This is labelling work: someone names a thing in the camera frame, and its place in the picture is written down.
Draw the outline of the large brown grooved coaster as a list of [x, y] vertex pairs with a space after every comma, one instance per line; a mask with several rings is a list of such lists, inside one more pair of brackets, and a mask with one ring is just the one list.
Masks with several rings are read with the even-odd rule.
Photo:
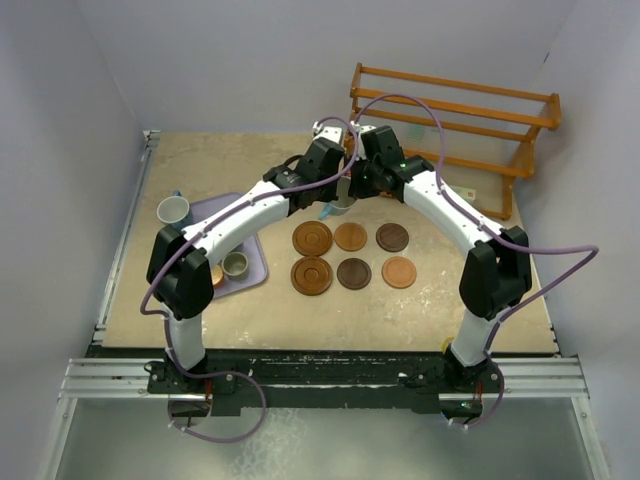
[[300, 294], [317, 296], [331, 286], [333, 270], [326, 260], [317, 256], [305, 256], [293, 264], [290, 279], [294, 289]]

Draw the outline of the dark walnut coaster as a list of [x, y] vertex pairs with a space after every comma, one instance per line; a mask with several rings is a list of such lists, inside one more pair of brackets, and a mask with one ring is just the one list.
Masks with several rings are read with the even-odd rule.
[[360, 258], [347, 258], [337, 268], [339, 283], [349, 290], [360, 290], [366, 287], [372, 278], [369, 264]]

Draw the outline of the light orange wood coaster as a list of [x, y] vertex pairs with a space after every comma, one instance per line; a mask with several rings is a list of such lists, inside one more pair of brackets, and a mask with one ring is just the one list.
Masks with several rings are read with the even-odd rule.
[[417, 278], [415, 265], [401, 256], [388, 258], [382, 266], [381, 274], [387, 285], [397, 289], [408, 288]]

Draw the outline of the dark wood coaster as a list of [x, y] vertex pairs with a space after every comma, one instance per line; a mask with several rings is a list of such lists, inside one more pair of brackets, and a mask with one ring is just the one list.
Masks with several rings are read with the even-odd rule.
[[385, 223], [376, 231], [376, 242], [385, 251], [399, 252], [409, 244], [409, 233], [400, 224]]

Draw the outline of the large blue mug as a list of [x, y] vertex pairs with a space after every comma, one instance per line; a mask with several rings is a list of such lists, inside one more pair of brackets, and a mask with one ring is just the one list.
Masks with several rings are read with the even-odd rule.
[[178, 190], [158, 204], [156, 216], [163, 224], [171, 225], [176, 230], [193, 224], [191, 204]]

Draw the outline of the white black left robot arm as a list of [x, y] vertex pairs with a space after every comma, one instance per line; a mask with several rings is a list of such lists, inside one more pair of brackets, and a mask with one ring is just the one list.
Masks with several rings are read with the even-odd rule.
[[246, 239], [317, 201], [336, 196], [352, 163], [339, 143], [316, 136], [306, 152], [265, 173], [246, 194], [193, 225], [163, 227], [154, 240], [140, 313], [161, 315], [171, 381], [184, 392], [202, 387], [206, 352], [202, 313], [214, 298], [211, 269]]

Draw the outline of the light blue mug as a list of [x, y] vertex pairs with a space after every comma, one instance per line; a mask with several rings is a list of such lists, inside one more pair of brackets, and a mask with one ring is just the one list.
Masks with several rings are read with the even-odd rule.
[[317, 219], [324, 221], [328, 217], [344, 215], [355, 203], [356, 200], [350, 196], [340, 197], [328, 202], [321, 209]]

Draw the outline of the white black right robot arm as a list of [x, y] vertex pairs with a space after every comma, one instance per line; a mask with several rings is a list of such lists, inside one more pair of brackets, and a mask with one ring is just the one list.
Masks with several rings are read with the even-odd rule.
[[452, 389], [467, 391], [487, 368], [487, 342], [498, 316], [519, 304], [532, 286], [529, 254], [500, 242], [526, 247], [528, 236], [520, 227], [503, 228], [461, 200], [437, 177], [435, 166], [419, 155], [405, 155], [391, 127], [356, 124], [354, 129], [358, 159], [349, 196], [391, 195], [434, 223], [464, 257], [459, 295], [465, 311], [444, 353], [444, 376]]

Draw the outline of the large brown ringed coaster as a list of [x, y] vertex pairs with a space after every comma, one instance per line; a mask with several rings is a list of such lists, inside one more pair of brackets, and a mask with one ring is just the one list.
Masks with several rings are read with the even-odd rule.
[[303, 256], [322, 256], [333, 244], [331, 230], [322, 222], [306, 221], [292, 233], [294, 249]]

